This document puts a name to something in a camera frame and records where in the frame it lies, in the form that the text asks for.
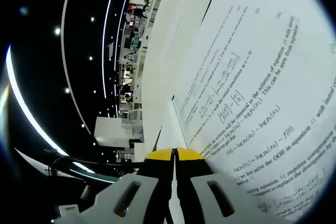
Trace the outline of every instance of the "paper sheet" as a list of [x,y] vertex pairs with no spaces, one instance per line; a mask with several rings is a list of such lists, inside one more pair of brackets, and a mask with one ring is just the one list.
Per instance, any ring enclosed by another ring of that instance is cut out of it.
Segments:
[[335,37],[315,0],[212,0],[175,108],[189,148],[298,219],[336,162]]

